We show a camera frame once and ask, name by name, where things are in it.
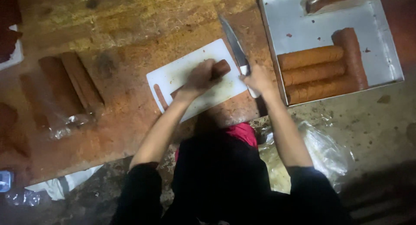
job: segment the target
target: black sleeve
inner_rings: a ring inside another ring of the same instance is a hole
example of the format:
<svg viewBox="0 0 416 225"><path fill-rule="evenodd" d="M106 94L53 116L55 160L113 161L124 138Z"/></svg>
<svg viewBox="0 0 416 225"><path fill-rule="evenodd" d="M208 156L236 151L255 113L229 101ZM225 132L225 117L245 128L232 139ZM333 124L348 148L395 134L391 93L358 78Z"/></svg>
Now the black sleeve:
<svg viewBox="0 0 416 225"><path fill-rule="evenodd" d="M162 214L162 179L153 163L139 164L127 174L110 224L158 224Z"/></svg>
<svg viewBox="0 0 416 225"><path fill-rule="evenodd" d="M288 168L290 197L297 209L319 224L352 224L337 193L324 174L313 167Z"/></svg>

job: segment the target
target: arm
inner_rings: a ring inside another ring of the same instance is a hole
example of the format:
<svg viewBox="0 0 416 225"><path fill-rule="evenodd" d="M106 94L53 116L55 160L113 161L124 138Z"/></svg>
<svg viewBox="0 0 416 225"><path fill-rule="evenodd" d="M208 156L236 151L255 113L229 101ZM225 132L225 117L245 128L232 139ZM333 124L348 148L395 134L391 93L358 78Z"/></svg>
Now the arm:
<svg viewBox="0 0 416 225"><path fill-rule="evenodd" d="M241 80L251 88L259 91L266 103L273 128L273 138L283 164L291 166L313 166L309 152L297 127L288 114L263 66L254 65L250 76L241 76Z"/></svg>
<svg viewBox="0 0 416 225"><path fill-rule="evenodd" d="M174 130L195 98L205 93L221 79L210 80L213 59L200 63L189 75L188 82L178 92L169 108L156 121L143 139L130 163L130 169L141 163L159 162L169 146Z"/></svg>

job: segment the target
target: person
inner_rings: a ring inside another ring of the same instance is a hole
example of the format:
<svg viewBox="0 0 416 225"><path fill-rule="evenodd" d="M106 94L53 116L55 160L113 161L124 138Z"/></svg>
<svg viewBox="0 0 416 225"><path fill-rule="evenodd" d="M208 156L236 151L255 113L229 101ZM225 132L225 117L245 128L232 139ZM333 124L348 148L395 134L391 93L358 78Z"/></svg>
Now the person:
<svg viewBox="0 0 416 225"><path fill-rule="evenodd" d="M267 106L277 150L290 175L290 194L270 189L266 164L253 146L257 144L247 141L253 131L220 130L180 144L171 184L174 201L162 216L162 181L156 167L190 103L219 82L210 80L214 63L209 59L193 69L143 139L111 224L350 224L351 217L329 181L313 168L268 72L254 64L251 75L240 79L260 92Z"/></svg>

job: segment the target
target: white cutting board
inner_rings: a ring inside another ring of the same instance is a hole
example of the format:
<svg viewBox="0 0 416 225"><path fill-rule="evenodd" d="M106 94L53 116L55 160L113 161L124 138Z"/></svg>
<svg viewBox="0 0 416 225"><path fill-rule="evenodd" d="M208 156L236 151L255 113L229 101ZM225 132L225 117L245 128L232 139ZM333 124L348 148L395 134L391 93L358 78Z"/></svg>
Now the white cutting board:
<svg viewBox="0 0 416 225"><path fill-rule="evenodd" d="M240 71L224 41L218 39L146 75L153 98L162 113L165 110L159 102L153 86L155 84L159 85L166 103L170 105L173 100L171 93L186 83L188 75L198 63L209 58L215 59L216 62L225 59L230 65L231 71L223 77L221 83L215 85L191 103L181 122L247 90L247 86L238 78Z"/></svg>

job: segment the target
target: white knife handle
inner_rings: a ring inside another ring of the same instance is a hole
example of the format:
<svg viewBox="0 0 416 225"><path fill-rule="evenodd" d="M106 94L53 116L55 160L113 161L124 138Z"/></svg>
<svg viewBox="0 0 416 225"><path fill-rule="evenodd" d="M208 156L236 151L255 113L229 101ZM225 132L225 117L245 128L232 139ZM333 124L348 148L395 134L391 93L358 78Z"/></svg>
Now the white knife handle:
<svg viewBox="0 0 416 225"><path fill-rule="evenodd" d="M241 74L247 75L247 65L241 66L240 67L240 71L241 71ZM250 92L250 95L253 98L256 99L256 98L260 97L260 93L259 92L255 91L254 89L250 88L249 86L247 86L247 88L248 88L248 91Z"/></svg>

